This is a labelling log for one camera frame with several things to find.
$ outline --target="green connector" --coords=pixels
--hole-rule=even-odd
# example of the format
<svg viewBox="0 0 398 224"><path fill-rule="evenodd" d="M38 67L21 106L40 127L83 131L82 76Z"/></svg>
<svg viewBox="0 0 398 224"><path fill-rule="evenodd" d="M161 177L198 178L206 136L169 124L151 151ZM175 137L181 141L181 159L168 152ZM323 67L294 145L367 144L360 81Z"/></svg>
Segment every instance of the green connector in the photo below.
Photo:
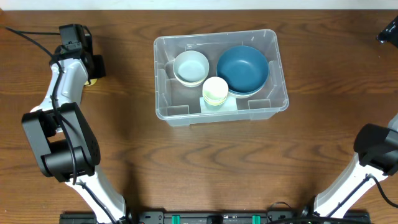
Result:
<svg viewBox="0 0 398 224"><path fill-rule="evenodd" d="M261 224L261 217L259 215L253 215L253 224Z"/></svg>
<svg viewBox="0 0 398 224"><path fill-rule="evenodd" d="M180 216L179 215L172 216L172 224L180 224Z"/></svg>

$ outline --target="plastic storage container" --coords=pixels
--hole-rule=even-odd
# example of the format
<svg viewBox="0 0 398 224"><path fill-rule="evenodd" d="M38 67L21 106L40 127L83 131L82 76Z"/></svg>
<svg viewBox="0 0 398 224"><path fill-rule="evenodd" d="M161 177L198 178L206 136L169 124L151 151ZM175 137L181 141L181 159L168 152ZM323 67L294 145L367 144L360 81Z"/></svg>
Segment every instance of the plastic storage container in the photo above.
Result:
<svg viewBox="0 0 398 224"><path fill-rule="evenodd" d="M269 63L266 85L255 95L236 99L235 111L202 113L199 98L202 86L185 87L174 76L173 62L186 50L207 57L207 78L216 76L217 61L231 47L246 45L258 49ZM197 123L268 119L289 105L277 37L272 30L249 30L216 34L159 37L154 42L156 115L171 126Z"/></svg>

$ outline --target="white cup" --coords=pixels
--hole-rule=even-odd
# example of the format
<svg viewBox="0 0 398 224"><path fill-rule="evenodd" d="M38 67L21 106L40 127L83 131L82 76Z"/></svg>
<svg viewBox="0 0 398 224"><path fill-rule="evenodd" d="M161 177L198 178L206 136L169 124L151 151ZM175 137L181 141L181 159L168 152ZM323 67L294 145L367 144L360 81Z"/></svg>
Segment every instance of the white cup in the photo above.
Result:
<svg viewBox="0 0 398 224"><path fill-rule="evenodd" d="M203 83L209 74L209 61L202 53L189 50L177 56L173 71L181 84L196 87Z"/></svg>
<svg viewBox="0 0 398 224"><path fill-rule="evenodd" d="M220 77L211 77L203 84L202 95L205 103L211 106L222 105L228 96L228 84Z"/></svg>

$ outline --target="wooden table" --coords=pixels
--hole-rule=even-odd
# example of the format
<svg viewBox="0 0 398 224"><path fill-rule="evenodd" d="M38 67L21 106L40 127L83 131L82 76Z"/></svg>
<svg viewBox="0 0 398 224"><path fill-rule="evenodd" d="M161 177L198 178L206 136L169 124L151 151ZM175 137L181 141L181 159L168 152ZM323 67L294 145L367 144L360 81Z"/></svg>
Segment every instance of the wooden table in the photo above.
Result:
<svg viewBox="0 0 398 224"><path fill-rule="evenodd" d="M0 23L52 31L87 25L107 77L85 88L81 110L101 148L101 166L134 208L300 208L353 156L366 123L386 126L398 107L398 49L375 36L397 11L3 12ZM278 35L290 106L265 121L172 128L155 115L153 42L162 35L272 29ZM50 51L56 36L35 36ZM0 220L58 223L90 211L65 184L39 171L21 126L49 86L49 57L0 30ZM382 186L397 202L398 177ZM374 223L398 220L376 188L355 205Z"/></svg>

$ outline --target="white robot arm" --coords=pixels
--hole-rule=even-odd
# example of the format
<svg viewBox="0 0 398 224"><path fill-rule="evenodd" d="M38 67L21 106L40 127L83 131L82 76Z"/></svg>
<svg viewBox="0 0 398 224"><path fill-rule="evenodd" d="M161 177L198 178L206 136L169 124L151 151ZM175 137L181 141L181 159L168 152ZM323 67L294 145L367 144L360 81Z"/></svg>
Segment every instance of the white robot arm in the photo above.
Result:
<svg viewBox="0 0 398 224"><path fill-rule="evenodd" d="M92 36L90 32L85 34L84 29L89 32L78 24L60 27L63 45L52 55L49 89L44 101L24 115L22 125L43 174L54 176L75 189L93 209L98 223L116 223L125 219L126 204L101 170L97 140L78 108L85 83L105 76L102 57L93 55ZM56 109L52 103L53 94L57 99ZM60 114L64 129L59 127L54 110ZM68 136L68 139L47 140L63 130L67 131L65 138ZM66 144L69 140L72 156ZM76 184L73 183L74 172Z"/></svg>
<svg viewBox="0 0 398 224"><path fill-rule="evenodd" d="M314 214L343 218L347 210L364 195L375 181L385 180L398 169L398 115L389 128L367 124L359 132L353 160L340 176L314 201Z"/></svg>

